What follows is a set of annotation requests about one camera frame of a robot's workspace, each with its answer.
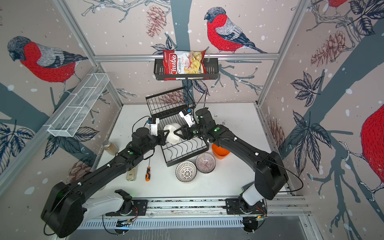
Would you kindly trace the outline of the white mesh wall shelf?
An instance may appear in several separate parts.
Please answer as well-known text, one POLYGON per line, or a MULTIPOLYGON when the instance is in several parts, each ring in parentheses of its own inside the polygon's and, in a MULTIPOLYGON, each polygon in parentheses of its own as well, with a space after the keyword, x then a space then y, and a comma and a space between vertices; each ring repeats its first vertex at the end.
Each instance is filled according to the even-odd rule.
POLYGON ((54 137, 73 137, 109 81, 107 74, 88 74, 81 88, 70 94, 69 103, 50 124, 48 132, 54 137))

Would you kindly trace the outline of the white patterned bowl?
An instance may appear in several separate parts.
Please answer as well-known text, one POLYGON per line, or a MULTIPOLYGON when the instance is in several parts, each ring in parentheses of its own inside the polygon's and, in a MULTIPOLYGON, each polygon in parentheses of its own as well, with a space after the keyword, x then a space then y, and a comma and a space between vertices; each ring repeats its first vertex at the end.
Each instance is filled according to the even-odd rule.
POLYGON ((197 176, 197 167, 191 161, 184 161, 176 167, 176 178, 182 183, 191 183, 197 176))

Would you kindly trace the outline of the small clear bottle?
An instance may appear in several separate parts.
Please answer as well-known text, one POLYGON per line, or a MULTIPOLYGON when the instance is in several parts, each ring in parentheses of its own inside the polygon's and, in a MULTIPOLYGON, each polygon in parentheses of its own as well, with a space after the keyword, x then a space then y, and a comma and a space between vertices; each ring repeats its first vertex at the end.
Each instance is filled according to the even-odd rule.
POLYGON ((126 180, 128 182, 133 182, 137 179, 137 174, 138 174, 138 170, 137 170, 137 167, 134 167, 132 168, 131 170, 129 170, 127 172, 127 177, 126 177, 126 180))

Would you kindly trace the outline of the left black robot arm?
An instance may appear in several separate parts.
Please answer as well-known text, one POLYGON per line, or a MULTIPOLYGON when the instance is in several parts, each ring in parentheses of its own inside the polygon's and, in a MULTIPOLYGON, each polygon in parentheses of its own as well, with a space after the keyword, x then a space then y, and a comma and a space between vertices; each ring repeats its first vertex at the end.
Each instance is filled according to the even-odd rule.
POLYGON ((72 183, 59 182, 54 185, 41 219, 58 237, 69 236, 84 219, 82 205, 101 187, 136 167, 145 159, 146 153, 154 151, 156 146, 164 146, 169 133, 168 130, 158 130, 158 135, 154 136, 149 129, 138 128, 126 148, 107 164, 72 183))

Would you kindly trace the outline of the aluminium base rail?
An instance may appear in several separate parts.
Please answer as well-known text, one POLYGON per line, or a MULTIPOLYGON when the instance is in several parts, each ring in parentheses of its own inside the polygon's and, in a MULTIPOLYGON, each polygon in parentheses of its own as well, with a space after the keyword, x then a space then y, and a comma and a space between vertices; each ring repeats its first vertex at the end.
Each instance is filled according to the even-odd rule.
POLYGON ((269 217, 311 215, 303 197, 279 195, 272 201, 260 201, 251 213, 240 211, 235 197, 149 198, 145 214, 137 219, 117 213, 96 217, 83 223, 80 230, 163 230, 185 228, 243 227, 269 217))

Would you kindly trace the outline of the orange handled screwdriver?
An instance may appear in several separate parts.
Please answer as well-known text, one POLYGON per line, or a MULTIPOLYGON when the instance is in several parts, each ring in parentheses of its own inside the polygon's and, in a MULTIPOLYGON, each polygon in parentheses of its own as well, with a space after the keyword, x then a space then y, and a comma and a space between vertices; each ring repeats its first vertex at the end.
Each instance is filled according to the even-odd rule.
POLYGON ((151 166, 150 166, 151 159, 148 160, 148 167, 146 171, 146 182, 149 182, 151 179, 151 166))

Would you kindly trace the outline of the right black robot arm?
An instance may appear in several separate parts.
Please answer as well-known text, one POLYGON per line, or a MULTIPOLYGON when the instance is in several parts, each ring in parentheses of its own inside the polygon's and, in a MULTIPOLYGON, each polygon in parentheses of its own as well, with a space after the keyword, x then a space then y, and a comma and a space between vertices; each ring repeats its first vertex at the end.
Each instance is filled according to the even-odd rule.
POLYGON ((227 127, 216 124, 208 108, 199 109, 195 113, 190 109, 183 109, 179 115, 187 122, 185 126, 177 129, 182 132, 182 139, 199 137, 207 143, 228 150, 253 169, 254 185, 241 194, 241 198, 248 205, 255 205, 262 199, 273 200, 288 182, 287 170, 277 152, 267 153, 257 149, 227 127))

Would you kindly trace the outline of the red cassava chips bag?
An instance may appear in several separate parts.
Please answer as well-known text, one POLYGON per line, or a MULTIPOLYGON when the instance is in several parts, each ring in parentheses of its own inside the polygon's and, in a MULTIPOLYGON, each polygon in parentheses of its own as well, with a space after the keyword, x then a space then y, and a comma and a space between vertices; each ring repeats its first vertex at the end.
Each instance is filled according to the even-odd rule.
POLYGON ((165 75, 206 74, 203 59, 206 51, 187 52, 163 50, 165 75))

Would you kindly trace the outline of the glass jar with lid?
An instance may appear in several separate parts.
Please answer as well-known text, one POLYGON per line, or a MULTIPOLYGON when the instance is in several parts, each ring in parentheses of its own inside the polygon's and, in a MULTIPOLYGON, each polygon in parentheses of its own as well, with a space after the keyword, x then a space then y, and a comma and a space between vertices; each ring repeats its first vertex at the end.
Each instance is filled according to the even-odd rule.
POLYGON ((109 140, 105 140, 102 143, 104 150, 112 156, 115 156, 119 152, 119 148, 109 140))

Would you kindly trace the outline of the orange plastic bowl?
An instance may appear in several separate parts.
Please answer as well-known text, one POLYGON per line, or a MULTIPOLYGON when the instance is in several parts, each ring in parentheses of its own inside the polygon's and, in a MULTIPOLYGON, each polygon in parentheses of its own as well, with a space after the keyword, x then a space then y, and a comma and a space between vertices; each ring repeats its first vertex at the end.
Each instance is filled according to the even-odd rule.
POLYGON ((219 160, 224 159, 225 157, 227 157, 230 154, 230 151, 228 151, 222 147, 219 147, 215 144, 212 144, 212 151, 213 151, 214 155, 216 156, 216 158, 219 160))

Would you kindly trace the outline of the black wall basket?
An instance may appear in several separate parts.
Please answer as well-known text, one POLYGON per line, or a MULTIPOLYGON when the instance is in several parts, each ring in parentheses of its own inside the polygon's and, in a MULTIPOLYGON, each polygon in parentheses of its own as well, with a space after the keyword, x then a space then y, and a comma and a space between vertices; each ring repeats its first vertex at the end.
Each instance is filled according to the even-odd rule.
POLYGON ((219 77, 218 59, 202 59, 201 62, 188 60, 164 62, 156 59, 154 75, 158 81, 173 80, 216 80, 219 77))

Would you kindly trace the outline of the white ceramic bowl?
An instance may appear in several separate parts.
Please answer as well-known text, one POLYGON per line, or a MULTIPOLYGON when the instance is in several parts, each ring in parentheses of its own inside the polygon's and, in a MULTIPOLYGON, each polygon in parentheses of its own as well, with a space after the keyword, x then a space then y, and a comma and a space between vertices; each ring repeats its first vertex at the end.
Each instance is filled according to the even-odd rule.
POLYGON ((181 133, 181 132, 174 132, 174 126, 181 126, 177 123, 172 123, 172 124, 168 124, 166 125, 164 128, 169 128, 169 129, 172 129, 173 132, 171 134, 169 134, 167 137, 166 137, 166 140, 170 143, 172 143, 173 145, 174 144, 177 144, 179 141, 175 141, 175 139, 173 138, 173 133, 181 133))

